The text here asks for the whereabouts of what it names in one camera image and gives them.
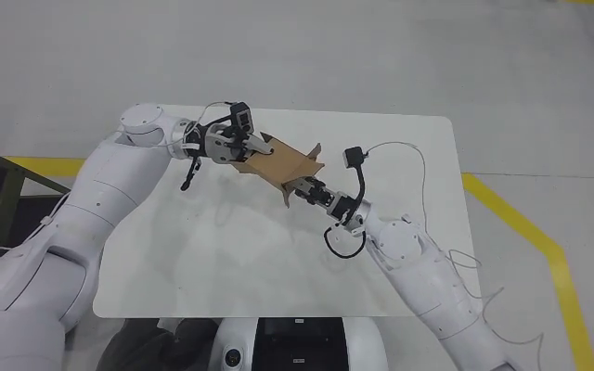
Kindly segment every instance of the white tabletop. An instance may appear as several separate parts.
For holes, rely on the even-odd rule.
[[[200,107],[164,106],[197,118]],[[209,109],[205,122],[226,115]],[[326,163],[318,178],[356,194],[342,151],[397,140],[419,147],[427,163],[429,233],[442,249],[473,254],[451,122],[443,117],[253,109],[257,131],[302,152],[317,142]],[[189,162],[172,160],[148,199],[106,243],[94,310],[101,317],[412,315],[366,252],[335,258],[322,238],[333,222],[319,207],[281,193],[256,175],[205,160],[190,189],[179,190]],[[419,154],[377,148],[366,160],[365,198],[380,215],[403,212],[422,223]],[[341,235],[342,252],[359,241]],[[480,293],[474,270],[461,270]]]

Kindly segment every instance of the dark clothing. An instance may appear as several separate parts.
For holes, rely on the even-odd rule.
[[[218,325],[184,319],[171,333],[158,318],[127,319],[101,355],[97,371],[205,371]]]

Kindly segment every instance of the white cable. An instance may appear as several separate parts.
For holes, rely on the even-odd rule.
[[[423,156],[423,153],[420,151],[420,149],[413,145],[412,143],[408,143],[408,142],[399,142],[399,141],[390,141],[390,142],[383,142],[383,143],[379,143],[378,145],[375,145],[373,147],[371,147],[370,149],[368,149],[365,152],[365,157],[369,157],[369,152],[371,152],[372,149],[375,149],[377,147],[381,147],[381,146],[385,146],[385,145],[403,145],[403,146],[407,146],[407,147],[411,147],[414,150],[417,151],[417,153],[419,153],[420,155],[420,159],[423,161],[423,182],[420,186],[420,203],[422,205],[423,208],[423,224],[425,227],[425,233],[427,233],[427,210],[425,209],[425,176],[427,175],[427,163],[425,162],[425,156]]]
[[[371,147],[370,149],[367,150],[367,152],[365,152],[365,157],[369,156],[369,152],[372,149],[375,149],[377,147],[381,147],[384,145],[389,145],[389,144],[398,144],[398,145],[403,145],[403,146],[407,146],[407,147],[411,147],[414,150],[417,151],[417,153],[420,154],[420,158],[423,161],[423,181],[422,181],[422,186],[421,186],[421,191],[420,191],[420,199],[421,199],[421,205],[423,208],[423,218],[424,218],[424,228],[425,228],[425,233],[427,234],[427,236],[429,236],[429,238],[431,239],[431,241],[433,242],[433,244],[435,246],[437,246],[437,248],[439,249],[439,246],[437,245],[437,243],[435,242],[435,240],[433,240],[433,238],[429,235],[429,232],[427,231],[427,211],[425,209],[425,176],[427,174],[427,164],[425,162],[425,157],[423,156],[423,153],[420,151],[420,149],[413,145],[412,143],[408,143],[408,142],[400,142],[400,141],[390,141],[390,142],[383,142],[383,143],[379,143],[378,145],[375,145],[373,147]],[[473,259],[476,264],[475,265],[466,265],[466,264],[462,264],[460,262],[456,262],[452,256],[452,252],[457,252],[461,255],[464,255],[468,258]],[[458,266],[464,267],[464,268],[468,268],[468,269],[479,269],[481,266],[483,266],[483,264],[481,263],[481,261],[479,261],[478,259],[476,259],[475,257],[473,257],[470,254],[467,254],[464,251],[460,251],[458,249],[450,249],[447,252],[447,256],[445,256],[448,260],[450,260],[450,262],[452,263],[452,266],[454,267],[454,271],[456,271],[456,275],[458,275],[460,281],[462,282],[462,286],[464,287],[464,289],[466,290],[466,292],[469,294],[469,296],[471,296],[471,298],[474,298],[476,300],[483,300],[486,299],[486,303],[483,306],[483,310],[481,311],[481,316],[484,320],[484,322],[489,326],[489,329],[491,329],[491,331],[493,332],[493,334],[495,334],[496,337],[498,337],[499,339],[501,339],[504,342],[507,342],[508,344],[513,344],[513,345],[526,345],[526,344],[531,344],[535,341],[538,340],[538,348],[536,350],[536,366],[538,368],[538,371],[542,371],[541,368],[541,364],[540,364],[540,353],[542,350],[542,343],[545,339],[545,333],[541,332],[540,334],[536,335],[536,337],[529,339],[527,341],[514,341],[514,340],[509,340],[509,339],[505,339],[504,337],[502,337],[501,335],[499,335],[495,329],[493,329],[493,327],[491,326],[491,324],[487,321],[486,317],[485,317],[485,311],[486,308],[489,306],[489,304],[491,303],[491,301],[493,301],[493,299],[499,295],[501,292],[503,292],[503,290],[505,289],[504,287],[499,288],[497,291],[495,291],[492,294],[489,295],[485,295],[485,296],[475,296],[472,295],[472,293],[468,290],[468,288],[466,287],[466,283],[464,282],[464,279],[460,276],[459,272],[458,272]]]
[[[42,229],[44,229],[44,227],[46,225],[48,225],[52,222],[52,220],[54,219],[54,215],[56,215],[56,212],[58,212],[58,209],[64,204],[64,202],[66,201],[66,198],[68,197],[69,194],[70,194],[70,192],[68,192],[64,196],[62,196],[62,198],[58,201],[56,206],[54,206],[54,209],[49,213],[49,215],[45,216],[41,220],[41,222],[39,223],[39,226],[37,228],[35,228],[35,230],[32,231],[32,233],[27,238],[25,238],[24,241],[22,241],[22,243],[25,243],[25,242],[29,241],[31,238],[35,237]]]
[[[200,114],[200,116],[198,117],[197,120],[194,121],[194,123],[192,124],[192,126],[190,128],[186,129],[186,133],[182,135],[181,138],[171,142],[171,143],[167,143],[164,145],[153,145],[151,147],[169,147],[172,145],[175,145],[179,142],[181,142],[182,140],[186,139],[186,136],[188,136],[190,133],[192,133],[192,131],[196,128],[197,125],[200,124],[200,120],[202,120],[202,117],[204,117],[204,114],[206,113],[206,109],[208,109],[209,107],[215,106],[215,105],[226,105],[228,106],[228,103],[225,101],[220,101],[220,102],[213,102],[208,104],[206,107],[204,107],[204,109],[202,109],[202,113]]]
[[[452,252],[457,252],[459,254],[465,255],[471,259],[473,259],[476,262],[476,266],[475,267],[470,267],[467,265],[463,265],[460,264],[459,262],[456,262],[452,256]],[[491,326],[491,324],[489,323],[489,321],[487,321],[486,319],[486,308],[489,306],[489,304],[491,303],[491,301],[493,301],[493,299],[499,295],[501,292],[503,292],[503,290],[505,289],[505,287],[501,287],[499,288],[497,291],[495,291],[492,294],[489,295],[485,295],[485,296],[475,296],[472,295],[472,293],[468,290],[468,288],[466,287],[466,283],[464,282],[464,279],[460,276],[459,272],[458,272],[458,268],[457,265],[459,266],[463,266],[463,267],[468,267],[470,269],[478,269],[479,267],[481,267],[483,264],[481,263],[481,261],[479,261],[478,259],[476,259],[475,257],[471,256],[470,254],[467,254],[466,252],[457,250],[457,249],[451,249],[450,251],[448,251],[449,254],[449,260],[452,262],[452,266],[454,267],[454,270],[456,271],[456,274],[458,275],[458,277],[460,278],[460,281],[462,281],[462,286],[464,287],[464,289],[466,290],[466,292],[474,299],[477,300],[482,300],[482,299],[486,299],[486,303],[483,306],[483,310],[481,311],[481,316],[483,318],[483,321],[489,326],[489,329],[491,330],[491,332],[493,332],[493,334],[495,334],[496,337],[498,337],[499,339],[507,342],[508,344],[513,344],[513,345],[527,345],[527,344],[531,344],[535,341],[538,341],[538,347],[536,349],[536,367],[538,368],[538,371],[542,371],[542,367],[540,364],[540,353],[542,350],[542,343],[545,340],[545,333],[541,332],[540,334],[536,335],[534,338],[526,340],[526,341],[515,341],[515,340],[509,340],[509,339],[505,339],[504,337],[502,337],[501,335],[499,335],[496,330]]]

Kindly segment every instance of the black cable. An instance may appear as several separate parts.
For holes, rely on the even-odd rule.
[[[363,240],[361,241],[361,246],[359,246],[359,249],[357,249],[355,252],[353,252],[352,254],[349,255],[342,255],[340,254],[338,251],[336,251],[332,245],[330,245],[330,241],[328,240],[328,233],[332,230],[332,227],[329,227],[326,232],[324,232],[324,241],[326,242],[326,246],[328,246],[328,249],[330,250],[331,253],[333,253],[334,255],[338,256],[341,259],[351,259],[354,258],[355,256],[357,256],[361,251],[363,251],[363,248],[365,247],[365,243],[367,242],[368,239],[368,235],[365,233],[365,231],[363,231],[363,233],[361,234],[361,237],[363,237]]]
[[[347,225],[351,221],[353,215],[355,215],[355,212],[357,211],[357,209],[359,209],[359,206],[361,206],[361,202],[363,201],[363,197],[365,196],[365,177],[363,176],[363,169],[361,169],[361,166],[356,166],[355,170],[356,177],[359,180],[359,193],[356,195],[355,205],[346,214],[346,218],[344,219],[344,222],[342,222],[342,225]]]
[[[351,219],[353,218],[353,215],[355,215],[355,212],[357,211],[357,209],[359,209],[359,206],[361,205],[361,202],[363,201],[363,197],[365,196],[365,177],[363,176],[363,170],[361,169],[360,165],[355,166],[355,170],[356,170],[356,177],[359,180],[359,193],[356,195],[355,203],[353,204],[353,207],[351,208],[351,210],[349,210],[349,212],[346,214],[346,218],[344,219],[344,222],[342,222],[342,225],[347,225],[351,221]],[[354,258],[355,256],[357,256],[361,251],[363,251],[363,248],[365,247],[365,243],[367,242],[367,237],[368,237],[368,235],[365,233],[365,231],[363,231],[363,233],[361,234],[361,237],[363,239],[361,240],[361,246],[359,246],[359,249],[357,249],[352,254],[342,255],[332,247],[332,245],[330,244],[330,241],[328,240],[328,233],[330,233],[331,230],[332,230],[332,227],[330,226],[326,230],[326,232],[324,232],[324,242],[326,242],[326,246],[328,246],[328,249],[330,250],[330,252],[333,253],[334,255],[336,255],[337,257],[339,257],[341,259],[351,259],[351,258]]]

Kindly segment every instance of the circular joint cover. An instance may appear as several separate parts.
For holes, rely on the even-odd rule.
[[[162,112],[163,108],[156,104],[138,104],[127,109],[120,122],[128,134],[148,134],[160,128],[155,121]]]

